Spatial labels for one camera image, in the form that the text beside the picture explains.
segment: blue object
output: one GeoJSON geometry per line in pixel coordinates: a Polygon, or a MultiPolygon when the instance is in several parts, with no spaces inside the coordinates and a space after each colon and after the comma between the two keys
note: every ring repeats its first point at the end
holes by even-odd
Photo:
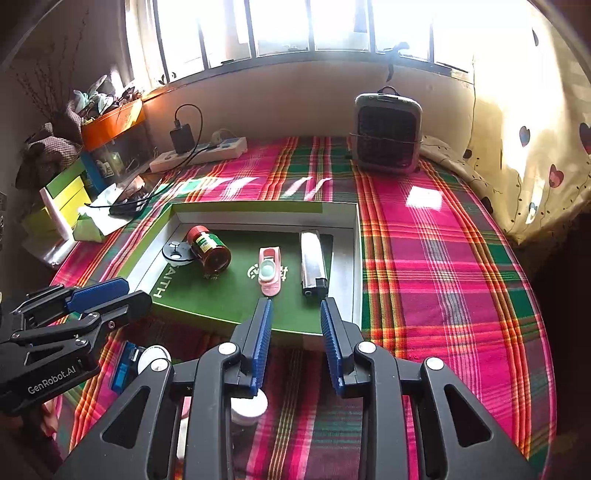
{"type": "Polygon", "coordinates": [[[72,294],[67,302],[70,312],[83,313],[92,310],[98,305],[118,299],[129,293],[129,284],[124,278],[114,278],[91,287],[81,288],[72,294]]]}
{"type": "Polygon", "coordinates": [[[119,395],[121,395],[125,387],[129,384],[128,377],[133,373],[134,366],[133,354],[137,349],[136,344],[125,342],[117,370],[113,376],[113,382],[111,383],[111,390],[119,395]]]}
{"type": "Polygon", "coordinates": [[[107,188],[107,184],[105,179],[100,174],[98,167],[96,166],[95,161],[92,159],[90,154],[86,151],[83,151],[80,154],[80,159],[82,160],[82,164],[86,169],[86,173],[88,174],[88,178],[94,185],[96,191],[98,193],[102,192],[105,188],[107,188]]]}
{"type": "Polygon", "coordinates": [[[259,388],[262,387],[262,381],[265,377],[265,365],[267,364],[267,354],[269,353],[269,344],[271,342],[271,325],[273,318],[273,303],[267,300],[265,311],[263,313],[261,327],[256,339],[255,353],[252,357],[252,380],[251,394],[256,395],[259,388]]]}
{"type": "Polygon", "coordinates": [[[330,380],[337,395],[341,396],[345,389],[343,358],[340,354],[339,341],[335,333],[335,325],[326,300],[322,300],[322,304],[320,305],[320,326],[322,328],[322,337],[324,338],[326,358],[329,363],[330,380]]]}

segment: bottle label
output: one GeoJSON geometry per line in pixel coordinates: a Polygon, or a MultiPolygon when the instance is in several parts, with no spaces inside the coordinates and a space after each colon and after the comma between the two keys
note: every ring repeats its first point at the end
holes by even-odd
{"type": "Polygon", "coordinates": [[[213,233],[202,233],[196,244],[199,250],[204,254],[209,252],[212,248],[223,247],[222,241],[213,233]]]}

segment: blue gripper pad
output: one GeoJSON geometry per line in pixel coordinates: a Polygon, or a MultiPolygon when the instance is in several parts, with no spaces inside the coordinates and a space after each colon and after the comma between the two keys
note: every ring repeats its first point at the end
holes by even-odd
{"type": "Polygon", "coordinates": [[[322,300],[322,304],[320,305],[320,326],[322,327],[326,358],[329,363],[330,380],[337,395],[340,397],[343,395],[345,389],[343,357],[340,353],[339,341],[336,337],[335,326],[326,300],[322,300]]]}
{"type": "Polygon", "coordinates": [[[128,293],[129,284],[127,280],[114,278],[91,287],[76,290],[66,305],[70,312],[82,313],[108,301],[123,297],[128,293]]]}
{"type": "Polygon", "coordinates": [[[252,380],[251,394],[256,395],[259,388],[262,387],[262,381],[265,377],[265,365],[267,364],[267,353],[269,352],[269,343],[271,342],[271,325],[273,320],[273,303],[267,300],[265,311],[262,315],[261,327],[259,328],[256,339],[255,353],[252,356],[252,380]]]}

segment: bed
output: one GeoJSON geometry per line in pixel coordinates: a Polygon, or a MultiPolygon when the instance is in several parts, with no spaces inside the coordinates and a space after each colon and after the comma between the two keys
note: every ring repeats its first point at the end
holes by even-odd
{"type": "MultiPolygon", "coordinates": [[[[250,141],[239,159],[192,167],[178,183],[104,243],[78,244],[54,283],[83,286],[116,277],[170,202],[357,202],[364,337],[401,358],[443,359],[542,474],[556,432],[542,318],[503,234],[454,174],[426,160],[408,177],[361,171],[351,162],[344,138],[291,137],[250,141]],[[202,177],[208,181],[200,182],[199,190],[180,192],[181,181],[202,177]]],[[[116,398],[109,386],[127,338],[146,346],[160,343],[182,360],[221,340],[158,318],[112,335],[100,374],[64,395],[57,435],[64,454],[116,398]]],[[[324,353],[271,349],[263,389],[268,411],[256,428],[233,437],[237,478],[357,478],[361,403],[336,397],[324,353]]],[[[410,411],[407,418],[412,425],[410,411]]],[[[410,427],[408,437],[412,460],[410,427]]]]}

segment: window bar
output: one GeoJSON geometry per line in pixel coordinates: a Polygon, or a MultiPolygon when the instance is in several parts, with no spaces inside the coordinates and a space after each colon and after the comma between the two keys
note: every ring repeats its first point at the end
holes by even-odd
{"type": "Polygon", "coordinates": [[[207,50],[205,49],[205,39],[201,28],[201,19],[197,15],[197,36],[199,37],[199,48],[201,48],[201,59],[203,60],[203,70],[209,70],[209,61],[207,60],[207,50]]]}
{"type": "Polygon", "coordinates": [[[306,16],[308,17],[308,51],[316,51],[314,25],[312,22],[312,0],[306,0],[306,16]]]}
{"type": "Polygon", "coordinates": [[[154,25],[156,27],[156,39],[158,40],[158,49],[160,51],[160,60],[162,60],[162,68],[164,69],[164,78],[166,83],[170,83],[170,74],[168,73],[168,66],[166,65],[166,56],[164,55],[164,44],[162,43],[162,33],[160,31],[160,17],[158,15],[158,0],[152,0],[152,8],[154,9],[154,25]]]}
{"type": "Polygon", "coordinates": [[[372,0],[367,0],[368,5],[368,33],[369,33],[369,52],[376,53],[375,46],[375,24],[374,24],[374,3],[372,0]]]}
{"type": "Polygon", "coordinates": [[[433,20],[431,20],[431,25],[429,26],[429,58],[427,59],[429,63],[435,63],[435,39],[433,36],[433,20]]]}
{"type": "Polygon", "coordinates": [[[250,0],[244,0],[244,13],[246,16],[246,29],[248,30],[248,47],[251,51],[251,58],[256,58],[255,33],[252,29],[252,14],[250,0]]]}

